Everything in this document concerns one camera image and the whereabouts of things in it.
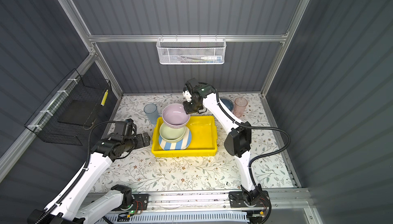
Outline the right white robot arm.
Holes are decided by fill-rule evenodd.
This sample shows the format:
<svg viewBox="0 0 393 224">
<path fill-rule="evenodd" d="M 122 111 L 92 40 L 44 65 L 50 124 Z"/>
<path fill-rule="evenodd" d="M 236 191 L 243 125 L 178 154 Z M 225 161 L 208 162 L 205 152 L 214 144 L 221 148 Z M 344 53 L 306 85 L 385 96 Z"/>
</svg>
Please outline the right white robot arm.
<svg viewBox="0 0 393 224">
<path fill-rule="evenodd" d="M 183 106 L 187 114 L 208 111 L 219 121 L 227 134 L 224 147 L 234 157 L 239 169 L 242 190 L 255 190 L 249 172 L 251 130 L 244 127 L 249 124 L 243 123 L 224 105 L 218 91 L 210 84 L 190 79 L 185 83 L 183 96 L 186 99 Z"/>
</svg>

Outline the dark blue bowl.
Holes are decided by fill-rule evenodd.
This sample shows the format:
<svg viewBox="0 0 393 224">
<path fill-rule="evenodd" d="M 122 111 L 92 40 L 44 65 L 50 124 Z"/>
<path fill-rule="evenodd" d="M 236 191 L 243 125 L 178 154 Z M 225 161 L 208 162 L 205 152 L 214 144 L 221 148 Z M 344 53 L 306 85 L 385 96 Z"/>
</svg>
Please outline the dark blue bowl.
<svg viewBox="0 0 393 224">
<path fill-rule="evenodd" d="M 220 98 L 220 100 L 223 102 L 223 104 L 231 111 L 233 112 L 234 109 L 234 103 L 226 98 Z"/>
</svg>

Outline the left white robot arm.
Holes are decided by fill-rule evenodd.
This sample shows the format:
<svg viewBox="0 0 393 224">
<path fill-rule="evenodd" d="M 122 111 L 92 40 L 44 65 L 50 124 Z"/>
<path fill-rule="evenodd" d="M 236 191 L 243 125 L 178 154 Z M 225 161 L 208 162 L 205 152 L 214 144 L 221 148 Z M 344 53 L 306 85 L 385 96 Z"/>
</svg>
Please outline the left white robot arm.
<svg viewBox="0 0 393 224">
<path fill-rule="evenodd" d="M 29 224 L 93 224 L 114 209 L 123 211 L 137 207 L 133 190 L 124 185 L 113 186 L 108 193 L 85 208 L 81 205 L 100 176 L 117 160 L 126 158 L 134 150 L 150 145 L 147 132 L 138 133 L 132 119 L 112 121 L 115 129 L 96 144 L 92 135 L 98 123 L 89 132 L 86 162 L 64 189 L 42 210 L 34 210 L 28 217 Z"/>
</svg>

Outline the light green bowl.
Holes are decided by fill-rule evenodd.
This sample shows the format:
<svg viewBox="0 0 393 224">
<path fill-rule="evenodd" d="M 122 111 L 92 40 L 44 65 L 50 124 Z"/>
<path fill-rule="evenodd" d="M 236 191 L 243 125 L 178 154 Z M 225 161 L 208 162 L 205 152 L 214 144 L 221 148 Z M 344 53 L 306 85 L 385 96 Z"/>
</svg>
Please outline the light green bowl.
<svg viewBox="0 0 393 224">
<path fill-rule="evenodd" d="M 165 123 L 162 124 L 159 129 L 161 138 L 169 143 L 177 143 L 181 141 L 185 135 L 185 132 L 185 127 L 171 128 Z"/>
</svg>

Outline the pink plastic cup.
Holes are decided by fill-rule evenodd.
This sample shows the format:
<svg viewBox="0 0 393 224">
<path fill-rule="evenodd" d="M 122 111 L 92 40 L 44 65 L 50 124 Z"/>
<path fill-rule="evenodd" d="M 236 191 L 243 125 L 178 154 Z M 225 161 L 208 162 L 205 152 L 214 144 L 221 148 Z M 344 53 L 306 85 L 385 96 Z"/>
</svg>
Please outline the pink plastic cup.
<svg viewBox="0 0 393 224">
<path fill-rule="evenodd" d="M 245 109 L 247 108 L 247 105 L 248 105 L 247 99 L 245 99 L 243 97 L 236 98 L 235 101 L 234 101 L 233 114 L 237 118 L 240 118 L 243 115 Z"/>
</svg>

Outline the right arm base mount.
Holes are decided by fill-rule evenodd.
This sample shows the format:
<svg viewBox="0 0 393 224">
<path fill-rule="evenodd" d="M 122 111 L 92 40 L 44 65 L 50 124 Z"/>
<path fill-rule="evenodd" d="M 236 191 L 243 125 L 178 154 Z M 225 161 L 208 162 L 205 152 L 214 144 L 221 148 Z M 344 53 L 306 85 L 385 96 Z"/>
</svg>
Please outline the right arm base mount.
<svg viewBox="0 0 393 224">
<path fill-rule="evenodd" d="M 251 192 L 231 191 L 228 194 L 231 208 L 267 208 L 270 204 L 269 194 L 262 191 L 262 194 L 255 190 Z"/>
</svg>

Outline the purple bowl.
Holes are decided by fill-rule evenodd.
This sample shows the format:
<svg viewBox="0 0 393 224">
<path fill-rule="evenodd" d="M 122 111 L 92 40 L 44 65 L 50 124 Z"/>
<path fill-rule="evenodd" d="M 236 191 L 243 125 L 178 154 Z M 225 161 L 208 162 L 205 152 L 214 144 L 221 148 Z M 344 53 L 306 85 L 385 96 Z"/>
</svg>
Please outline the purple bowl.
<svg viewBox="0 0 393 224">
<path fill-rule="evenodd" d="M 170 104 L 162 111 L 164 123 L 171 128 L 184 127 L 190 120 L 190 114 L 185 112 L 183 104 Z"/>
</svg>

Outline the white marker in basket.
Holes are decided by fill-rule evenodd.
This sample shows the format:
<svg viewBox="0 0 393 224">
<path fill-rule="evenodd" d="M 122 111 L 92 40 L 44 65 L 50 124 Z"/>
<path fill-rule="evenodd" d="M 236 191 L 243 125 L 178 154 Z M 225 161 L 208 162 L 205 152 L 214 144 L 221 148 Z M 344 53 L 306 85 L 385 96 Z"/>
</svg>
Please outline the white marker in basket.
<svg viewBox="0 0 393 224">
<path fill-rule="evenodd" d="M 202 56 L 201 60 L 208 63 L 221 63 L 222 56 Z"/>
</svg>

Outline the yellow tag on basket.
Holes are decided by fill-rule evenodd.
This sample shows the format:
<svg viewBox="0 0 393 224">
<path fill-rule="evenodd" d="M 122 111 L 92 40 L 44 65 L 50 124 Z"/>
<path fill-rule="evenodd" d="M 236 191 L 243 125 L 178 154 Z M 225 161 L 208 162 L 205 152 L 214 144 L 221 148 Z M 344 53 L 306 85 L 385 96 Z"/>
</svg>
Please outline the yellow tag on basket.
<svg viewBox="0 0 393 224">
<path fill-rule="evenodd" d="M 107 89 L 107 90 L 105 91 L 105 93 L 103 94 L 103 97 L 102 97 L 102 100 L 101 100 L 101 103 L 100 103 L 101 106 L 104 106 L 104 105 L 105 105 L 107 96 L 108 96 L 108 89 Z"/>
</svg>

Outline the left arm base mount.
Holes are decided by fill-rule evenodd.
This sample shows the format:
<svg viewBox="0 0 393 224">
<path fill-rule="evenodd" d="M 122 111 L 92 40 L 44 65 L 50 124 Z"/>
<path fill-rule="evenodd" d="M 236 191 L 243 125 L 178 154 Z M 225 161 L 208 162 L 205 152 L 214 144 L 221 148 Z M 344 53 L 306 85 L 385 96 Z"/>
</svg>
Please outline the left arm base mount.
<svg viewBox="0 0 393 224">
<path fill-rule="evenodd" d="M 149 194 L 133 194 L 132 197 L 123 197 L 120 206 L 112 211 L 145 211 L 148 207 Z"/>
</svg>

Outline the blue plastic cup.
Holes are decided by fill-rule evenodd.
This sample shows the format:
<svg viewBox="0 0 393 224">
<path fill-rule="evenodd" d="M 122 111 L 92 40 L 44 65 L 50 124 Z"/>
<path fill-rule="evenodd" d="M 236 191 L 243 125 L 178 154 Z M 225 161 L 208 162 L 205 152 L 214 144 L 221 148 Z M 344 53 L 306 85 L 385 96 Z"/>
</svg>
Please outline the blue plastic cup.
<svg viewBox="0 0 393 224">
<path fill-rule="evenodd" d="M 158 112 L 158 107 L 156 104 L 147 104 L 144 106 L 144 113 L 149 119 L 150 123 L 153 125 L 157 124 L 157 120 L 160 117 L 159 112 Z"/>
</svg>

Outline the yellow plastic bin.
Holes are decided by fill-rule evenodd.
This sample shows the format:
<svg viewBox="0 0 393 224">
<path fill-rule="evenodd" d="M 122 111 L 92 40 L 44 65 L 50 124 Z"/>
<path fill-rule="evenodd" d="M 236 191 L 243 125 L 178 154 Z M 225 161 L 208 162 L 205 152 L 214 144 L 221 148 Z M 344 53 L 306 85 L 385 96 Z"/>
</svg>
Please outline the yellow plastic bin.
<svg viewBox="0 0 393 224">
<path fill-rule="evenodd" d="M 192 116 L 186 127 L 191 131 L 191 144 L 185 150 L 163 150 L 159 145 L 159 129 L 163 124 L 160 117 L 157 120 L 152 138 L 151 153 L 155 157 L 189 157 L 214 156 L 218 150 L 218 133 L 213 116 Z"/>
</svg>

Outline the aluminium front rail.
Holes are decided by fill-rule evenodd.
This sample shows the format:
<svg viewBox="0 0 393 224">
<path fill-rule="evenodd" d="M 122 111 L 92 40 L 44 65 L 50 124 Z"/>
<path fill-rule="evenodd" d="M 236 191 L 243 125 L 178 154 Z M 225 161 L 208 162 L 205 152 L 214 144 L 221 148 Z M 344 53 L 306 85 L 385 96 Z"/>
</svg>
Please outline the aluminium front rail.
<svg viewBox="0 0 393 224">
<path fill-rule="evenodd" d="M 147 210 L 158 212 L 166 210 L 213 211 L 231 209 L 236 211 L 264 210 L 263 208 L 231 208 L 228 198 L 229 190 L 206 191 L 175 191 L 131 193 L 130 191 L 111 190 L 108 193 L 88 194 L 86 196 L 67 196 L 57 211 L 63 217 L 74 218 L 77 215 L 96 214 L 102 216 L 120 206 L 123 197 L 133 194 L 149 194 Z M 270 206 L 278 209 L 303 209 L 314 205 L 307 189 L 271 189 L 269 192 Z"/>
</svg>

